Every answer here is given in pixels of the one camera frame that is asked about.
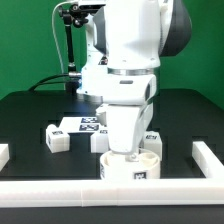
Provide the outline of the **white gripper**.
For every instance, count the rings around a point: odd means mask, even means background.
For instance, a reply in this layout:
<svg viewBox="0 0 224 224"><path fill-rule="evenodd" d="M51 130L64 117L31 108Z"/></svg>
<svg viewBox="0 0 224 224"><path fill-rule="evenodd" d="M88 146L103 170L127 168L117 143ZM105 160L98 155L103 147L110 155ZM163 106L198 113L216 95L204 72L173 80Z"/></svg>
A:
<svg viewBox="0 0 224 224"><path fill-rule="evenodd" d="M96 109L96 116L108 130L109 149L114 154L124 155L126 161L137 161L139 146L153 117L153 104L102 104Z"/></svg>

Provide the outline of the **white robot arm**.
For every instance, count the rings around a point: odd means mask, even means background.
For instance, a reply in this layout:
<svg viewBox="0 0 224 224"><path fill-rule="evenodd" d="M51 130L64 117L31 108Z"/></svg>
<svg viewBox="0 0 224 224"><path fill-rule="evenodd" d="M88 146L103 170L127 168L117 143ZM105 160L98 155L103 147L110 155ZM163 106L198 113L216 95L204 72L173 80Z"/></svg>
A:
<svg viewBox="0 0 224 224"><path fill-rule="evenodd" d="M105 0L92 17L78 94L100 105L96 116L108 129L112 154L138 159L160 59L181 52L191 28L183 0Z"/></svg>

